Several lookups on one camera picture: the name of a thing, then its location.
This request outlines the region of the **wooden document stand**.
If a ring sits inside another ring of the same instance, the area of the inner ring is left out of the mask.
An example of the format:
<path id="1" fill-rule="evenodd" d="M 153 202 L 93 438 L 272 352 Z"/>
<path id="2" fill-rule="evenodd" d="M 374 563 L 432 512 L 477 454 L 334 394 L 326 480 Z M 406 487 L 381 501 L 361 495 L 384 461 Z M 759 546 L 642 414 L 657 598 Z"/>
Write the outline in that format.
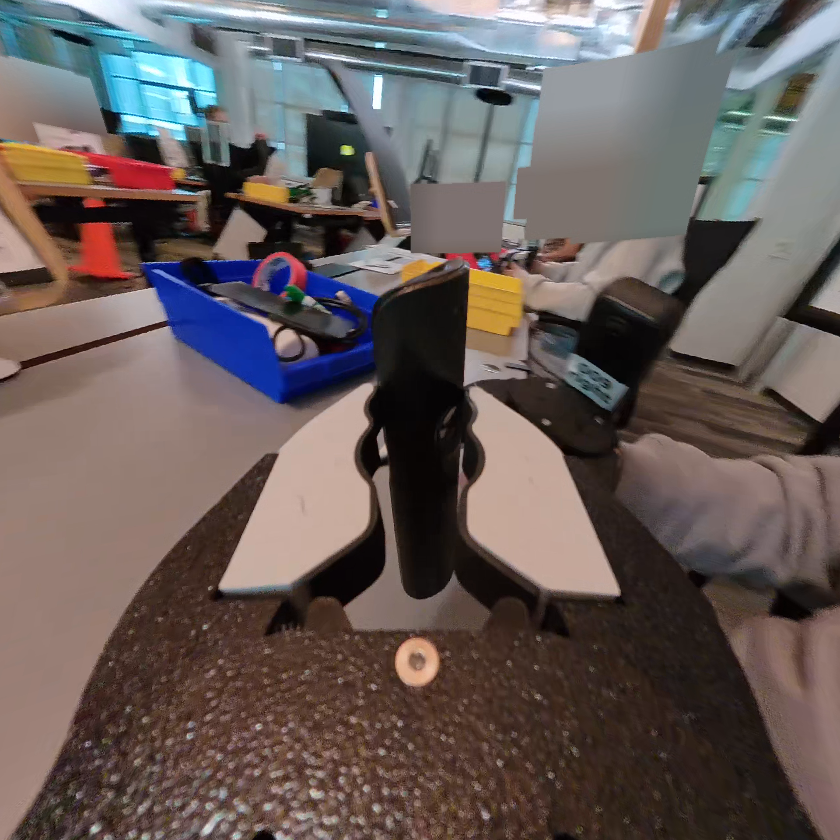
<path id="1" fill-rule="evenodd" d="M 67 261 L 36 215 L 5 160 L 1 162 L 2 287 L 10 280 L 33 280 L 12 290 L 17 311 L 63 303 L 70 288 Z"/>

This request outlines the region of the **red tape roll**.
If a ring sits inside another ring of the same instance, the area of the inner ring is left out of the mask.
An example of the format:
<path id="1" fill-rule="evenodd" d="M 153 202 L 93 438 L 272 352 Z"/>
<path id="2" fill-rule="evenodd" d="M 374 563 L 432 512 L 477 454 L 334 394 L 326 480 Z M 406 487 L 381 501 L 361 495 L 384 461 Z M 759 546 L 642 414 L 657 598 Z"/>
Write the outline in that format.
<path id="1" fill-rule="evenodd" d="M 250 285 L 280 297 L 284 287 L 294 284 L 308 292 L 308 269 L 294 255 L 276 252 L 262 259 L 251 278 Z"/>

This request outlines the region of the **yellow plastic bin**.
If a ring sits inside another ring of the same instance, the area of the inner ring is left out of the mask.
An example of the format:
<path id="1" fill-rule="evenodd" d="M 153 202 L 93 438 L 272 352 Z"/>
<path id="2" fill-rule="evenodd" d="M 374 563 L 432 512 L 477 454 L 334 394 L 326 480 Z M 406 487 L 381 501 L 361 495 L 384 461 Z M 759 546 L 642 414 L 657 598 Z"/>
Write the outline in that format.
<path id="1" fill-rule="evenodd" d="M 447 254 L 462 259 L 469 268 L 467 328 L 509 338 L 520 327 L 523 317 L 523 288 L 519 278 L 491 270 L 488 258 Z"/>

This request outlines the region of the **white rounded object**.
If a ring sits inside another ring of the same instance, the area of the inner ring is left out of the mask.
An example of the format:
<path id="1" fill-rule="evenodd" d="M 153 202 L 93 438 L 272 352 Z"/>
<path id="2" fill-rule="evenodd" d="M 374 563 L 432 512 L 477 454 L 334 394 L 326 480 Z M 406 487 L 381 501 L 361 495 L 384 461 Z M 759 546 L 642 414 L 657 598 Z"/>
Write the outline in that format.
<path id="1" fill-rule="evenodd" d="M 319 357 L 317 344 L 309 336 L 290 328 L 274 331 L 271 342 L 281 364 L 295 364 Z"/>

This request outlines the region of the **person's grey hoodie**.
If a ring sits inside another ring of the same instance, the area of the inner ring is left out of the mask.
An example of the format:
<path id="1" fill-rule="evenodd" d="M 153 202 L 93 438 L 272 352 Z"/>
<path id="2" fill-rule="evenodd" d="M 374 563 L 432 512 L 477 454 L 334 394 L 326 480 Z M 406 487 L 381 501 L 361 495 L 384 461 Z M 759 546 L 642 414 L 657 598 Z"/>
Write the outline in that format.
<path id="1" fill-rule="evenodd" d="M 838 604 L 753 616 L 730 645 L 799 802 L 821 838 L 839 838 Z"/>

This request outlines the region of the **person's right forearm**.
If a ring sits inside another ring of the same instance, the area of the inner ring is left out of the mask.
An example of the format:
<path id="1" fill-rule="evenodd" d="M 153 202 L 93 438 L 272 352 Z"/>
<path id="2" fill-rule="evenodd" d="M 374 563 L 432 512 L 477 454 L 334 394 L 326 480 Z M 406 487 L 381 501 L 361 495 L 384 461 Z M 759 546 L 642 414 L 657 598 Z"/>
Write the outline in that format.
<path id="1" fill-rule="evenodd" d="M 713 457 L 660 434 L 618 449 L 616 497 L 688 571 L 838 589 L 839 457 Z"/>

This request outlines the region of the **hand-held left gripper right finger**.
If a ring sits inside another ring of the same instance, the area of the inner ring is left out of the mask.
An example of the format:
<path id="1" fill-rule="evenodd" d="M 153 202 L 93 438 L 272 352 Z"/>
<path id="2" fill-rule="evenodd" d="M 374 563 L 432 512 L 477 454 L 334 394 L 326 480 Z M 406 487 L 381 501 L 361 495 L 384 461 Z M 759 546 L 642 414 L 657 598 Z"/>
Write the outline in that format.
<path id="1" fill-rule="evenodd" d="M 622 595 L 561 449 L 480 387 L 465 394 L 458 582 L 480 603 Z"/>

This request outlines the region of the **red storage bin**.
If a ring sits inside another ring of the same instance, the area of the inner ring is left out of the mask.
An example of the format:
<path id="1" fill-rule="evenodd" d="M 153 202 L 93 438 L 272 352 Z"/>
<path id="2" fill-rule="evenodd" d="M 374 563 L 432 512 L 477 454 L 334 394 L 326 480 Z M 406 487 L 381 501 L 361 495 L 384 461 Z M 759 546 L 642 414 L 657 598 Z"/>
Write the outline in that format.
<path id="1" fill-rule="evenodd" d="M 127 157 L 79 152 L 91 165 L 106 170 L 114 186 L 130 190 L 172 192 L 176 189 L 172 168 Z"/>

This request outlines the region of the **grey desk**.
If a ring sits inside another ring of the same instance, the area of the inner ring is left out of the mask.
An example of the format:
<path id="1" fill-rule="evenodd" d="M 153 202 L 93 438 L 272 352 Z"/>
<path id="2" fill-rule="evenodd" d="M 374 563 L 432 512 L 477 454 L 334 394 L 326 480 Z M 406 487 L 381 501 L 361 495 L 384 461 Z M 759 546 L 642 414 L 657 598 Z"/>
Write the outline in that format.
<path id="1" fill-rule="evenodd" d="M 542 838 L 479 654 L 270 631 L 215 596 L 278 447 L 356 386 L 279 406 L 165 329 L 2 388 L 2 838 Z"/>

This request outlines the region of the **dark computer monitor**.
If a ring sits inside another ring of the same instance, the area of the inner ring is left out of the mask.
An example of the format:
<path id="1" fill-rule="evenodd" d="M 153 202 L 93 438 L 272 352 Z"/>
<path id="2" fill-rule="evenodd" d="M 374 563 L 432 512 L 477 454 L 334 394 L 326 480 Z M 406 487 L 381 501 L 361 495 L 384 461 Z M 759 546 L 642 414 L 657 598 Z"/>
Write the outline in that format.
<path id="1" fill-rule="evenodd" d="M 365 156 L 372 152 L 378 163 L 383 153 L 391 153 L 390 137 L 385 134 L 372 143 L 350 112 L 308 112 L 305 117 L 306 173 L 315 176 L 321 169 L 341 172 L 354 182 L 369 182 Z"/>

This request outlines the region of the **blue plastic bin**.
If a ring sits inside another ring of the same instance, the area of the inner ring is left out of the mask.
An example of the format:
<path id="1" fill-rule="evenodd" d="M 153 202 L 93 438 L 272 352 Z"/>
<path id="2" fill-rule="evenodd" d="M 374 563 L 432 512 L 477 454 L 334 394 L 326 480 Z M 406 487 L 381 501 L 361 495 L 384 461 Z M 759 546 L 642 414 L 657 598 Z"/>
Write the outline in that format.
<path id="1" fill-rule="evenodd" d="M 184 279 L 179 263 L 142 263 L 175 338 L 276 403 L 289 403 L 372 373 L 371 330 L 347 350 L 281 362 L 268 328 Z"/>

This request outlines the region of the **black office chair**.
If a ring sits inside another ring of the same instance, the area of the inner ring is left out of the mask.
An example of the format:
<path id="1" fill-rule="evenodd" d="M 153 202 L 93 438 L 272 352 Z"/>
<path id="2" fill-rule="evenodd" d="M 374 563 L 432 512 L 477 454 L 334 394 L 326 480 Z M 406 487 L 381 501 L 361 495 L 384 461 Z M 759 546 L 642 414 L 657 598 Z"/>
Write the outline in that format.
<path id="1" fill-rule="evenodd" d="M 749 220 L 690 219 L 683 243 L 684 277 L 673 296 L 685 308 L 711 281 L 751 234 L 758 218 Z"/>

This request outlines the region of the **dark brown strip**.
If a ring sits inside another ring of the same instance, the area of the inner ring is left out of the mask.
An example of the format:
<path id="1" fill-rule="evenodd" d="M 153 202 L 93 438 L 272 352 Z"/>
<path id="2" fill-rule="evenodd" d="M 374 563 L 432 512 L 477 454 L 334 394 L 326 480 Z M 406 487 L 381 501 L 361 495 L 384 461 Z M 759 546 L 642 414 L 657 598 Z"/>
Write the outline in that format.
<path id="1" fill-rule="evenodd" d="M 373 310 L 372 410 L 402 586 L 416 600 L 440 593 L 455 570 L 468 294 L 469 268 L 452 259 L 387 291 Z"/>

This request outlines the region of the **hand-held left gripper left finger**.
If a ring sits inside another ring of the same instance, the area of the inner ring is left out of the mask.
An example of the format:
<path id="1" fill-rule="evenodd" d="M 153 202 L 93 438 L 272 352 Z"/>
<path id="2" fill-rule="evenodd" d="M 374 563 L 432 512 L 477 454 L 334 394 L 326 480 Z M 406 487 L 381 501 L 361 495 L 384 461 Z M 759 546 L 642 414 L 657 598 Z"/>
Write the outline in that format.
<path id="1" fill-rule="evenodd" d="M 378 448 L 359 385 L 297 430 L 275 464 L 217 590 L 229 597 L 356 598 L 385 566 L 372 475 Z"/>

